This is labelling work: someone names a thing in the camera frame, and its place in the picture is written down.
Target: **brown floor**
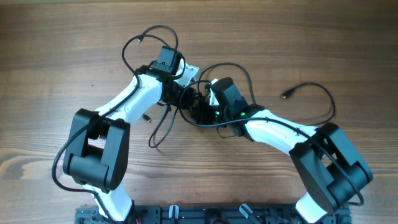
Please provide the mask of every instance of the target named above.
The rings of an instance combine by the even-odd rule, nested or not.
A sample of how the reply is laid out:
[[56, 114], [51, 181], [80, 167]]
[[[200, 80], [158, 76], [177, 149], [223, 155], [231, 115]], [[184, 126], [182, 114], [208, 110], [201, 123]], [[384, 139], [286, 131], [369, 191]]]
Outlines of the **brown floor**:
[[[330, 103], [320, 89], [306, 87], [289, 101], [279, 95], [307, 81], [329, 88], [338, 110], [333, 122], [374, 173], [362, 190], [365, 205], [352, 208], [353, 223], [396, 223], [398, 7], [391, 2], [0, 6], [0, 223], [71, 223], [75, 208], [94, 204], [89, 195], [52, 182], [53, 158], [78, 109], [107, 103], [131, 81], [121, 48], [154, 24], [177, 31], [189, 64], [245, 66], [257, 103], [281, 117], [305, 124], [325, 119]], [[153, 34], [174, 44], [166, 30]], [[146, 39], [129, 47], [127, 59], [137, 68], [159, 49]], [[236, 68], [217, 68], [205, 78], [225, 76], [249, 99]], [[162, 113], [153, 106], [147, 112], [152, 123], [140, 120], [131, 131], [124, 180], [138, 205], [293, 203], [304, 194], [285, 154], [243, 138], [220, 139], [214, 129], [190, 126], [180, 115], [159, 150], [148, 148]], [[58, 172], [63, 183], [77, 187]]]

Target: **wooden floor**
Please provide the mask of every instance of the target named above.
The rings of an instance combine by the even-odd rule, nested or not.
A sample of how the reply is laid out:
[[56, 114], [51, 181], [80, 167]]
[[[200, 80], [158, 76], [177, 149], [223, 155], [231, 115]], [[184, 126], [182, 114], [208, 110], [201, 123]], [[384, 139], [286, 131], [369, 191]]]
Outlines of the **wooden floor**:
[[[393, 1], [182, 1], [0, 6], [0, 223], [72, 223], [87, 194], [59, 189], [53, 159], [72, 116], [116, 96], [132, 79], [121, 49], [155, 24], [172, 26], [187, 62], [204, 69], [236, 62], [252, 76], [257, 103], [310, 124], [330, 112], [373, 170], [353, 207], [353, 223], [398, 220], [398, 5]], [[155, 30], [170, 45], [166, 30]], [[126, 54], [133, 68], [156, 59], [146, 39]], [[232, 77], [249, 99], [240, 70], [220, 67], [205, 78]], [[243, 138], [220, 139], [180, 115], [159, 150], [147, 146], [162, 116], [132, 129], [128, 194], [138, 205], [294, 203], [305, 193], [288, 156]], [[170, 119], [161, 127], [168, 128]], [[62, 182], [78, 187], [58, 169]]]

